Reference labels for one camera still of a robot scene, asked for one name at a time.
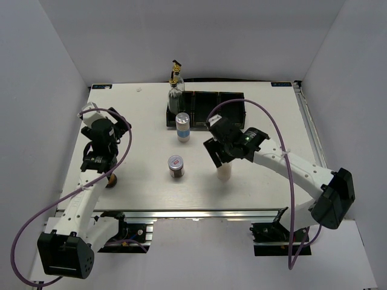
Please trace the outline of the silver lid pink salt jar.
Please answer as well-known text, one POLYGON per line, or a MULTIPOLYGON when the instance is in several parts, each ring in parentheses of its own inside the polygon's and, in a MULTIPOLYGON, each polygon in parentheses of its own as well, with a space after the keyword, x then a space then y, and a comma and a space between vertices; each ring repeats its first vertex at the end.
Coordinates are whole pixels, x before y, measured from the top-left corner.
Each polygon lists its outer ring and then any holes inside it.
POLYGON ((232 163, 223 163, 216 169, 216 175, 222 182, 228 181, 232 175, 232 163))

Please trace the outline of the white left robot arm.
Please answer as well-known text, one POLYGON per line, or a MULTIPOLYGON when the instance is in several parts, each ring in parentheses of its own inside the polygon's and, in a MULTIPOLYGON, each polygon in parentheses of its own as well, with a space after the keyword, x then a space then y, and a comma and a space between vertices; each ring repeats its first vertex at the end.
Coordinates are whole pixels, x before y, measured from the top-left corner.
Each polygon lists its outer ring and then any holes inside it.
POLYGON ((103 217, 90 225, 92 214, 103 191, 117 183, 113 169, 117 165, 120 139, 130 129, 114 108, 104 116, 95 103, 83 107, 81 133, 89 139, 85 146, 77 189, 50 233, 37 240, 44 273, 52 276, 87 278, 95 254, 112 238, 123 240, 128 226, 114 217, 103 217))

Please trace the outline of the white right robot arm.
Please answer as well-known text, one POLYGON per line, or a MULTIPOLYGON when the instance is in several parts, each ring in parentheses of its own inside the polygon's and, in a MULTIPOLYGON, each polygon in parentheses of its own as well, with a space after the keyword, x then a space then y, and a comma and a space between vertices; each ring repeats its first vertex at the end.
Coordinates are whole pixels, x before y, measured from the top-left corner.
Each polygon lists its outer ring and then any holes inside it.
POLYGON ((234 159, 247 160, 280 174, 310 195, 310 201, 294 210, 279 211, 273 221, 277 239, 289 240, 295 230, 312 225, 331 230, 339 227, 355 200, 353 177, 348 170, 334 172, 285 153, 265 132, 254 127, 242 131, 220 115, 210 118, 206 126, 212 138, 204 146, 217 168, 234 159))

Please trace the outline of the glass bottle with brown sauce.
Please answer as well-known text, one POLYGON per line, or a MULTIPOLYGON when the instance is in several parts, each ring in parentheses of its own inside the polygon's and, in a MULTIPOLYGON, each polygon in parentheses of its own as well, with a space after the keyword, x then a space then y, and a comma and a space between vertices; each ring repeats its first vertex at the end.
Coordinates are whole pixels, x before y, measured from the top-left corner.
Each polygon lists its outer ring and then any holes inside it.
POLYGON ((181 97, 182 91, 178 88, 178 80, 174 75, 174 72, 171 72, 171 77, 169 79, 170 90, 168 92, 168 107, 169 110, 177 115, 181 111, 181 97))

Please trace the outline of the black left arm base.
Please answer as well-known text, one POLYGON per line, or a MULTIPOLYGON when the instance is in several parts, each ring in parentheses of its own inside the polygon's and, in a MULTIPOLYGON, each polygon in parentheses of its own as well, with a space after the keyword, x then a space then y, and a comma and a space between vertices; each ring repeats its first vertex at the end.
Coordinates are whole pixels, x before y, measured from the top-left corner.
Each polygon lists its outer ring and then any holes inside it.
POLYGON ((119 232, 107 241, 108 245, 102 247, 100 253, 132 254, 145 253, 149 250, 153 222, 136 221, 128 219, 124 212, 104 211, 100 215, 94 215, 94 224, 101 218, 114 218, 119 221, 119 232))

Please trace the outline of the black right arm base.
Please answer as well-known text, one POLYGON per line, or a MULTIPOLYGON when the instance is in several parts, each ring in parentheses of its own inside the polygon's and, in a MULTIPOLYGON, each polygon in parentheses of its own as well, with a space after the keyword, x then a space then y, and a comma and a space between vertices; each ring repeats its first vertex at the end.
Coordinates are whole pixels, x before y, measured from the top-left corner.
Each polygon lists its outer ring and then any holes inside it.
MULTIPOLYGON (((256 257, 288 256, 290 233, 279 223, 285 210, 288 210, 288 207, 280 209, 273 222, 254 223, 250 227, 250 231, 253 235, 254 255, 256 257)), ((307 228, 301 228, 294 232, 292 256, 294 256, 300 248, 300 244, 306 232, 307 228)), ((307 235, 304 246, 299 253, 300 256, 311 255, 311 247, 305 245, 308 242, 309 237, 307 235)))

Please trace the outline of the blue label spice jar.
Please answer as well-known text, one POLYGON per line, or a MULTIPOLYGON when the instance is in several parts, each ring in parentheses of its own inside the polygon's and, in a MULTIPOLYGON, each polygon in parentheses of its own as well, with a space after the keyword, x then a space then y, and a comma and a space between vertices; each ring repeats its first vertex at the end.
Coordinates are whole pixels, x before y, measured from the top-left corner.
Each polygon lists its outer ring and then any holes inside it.
POLYGON ((180 142, 187 142, 190 139, 190 117, 185 112, 180 112, 175 117, 177 137, 180 142))

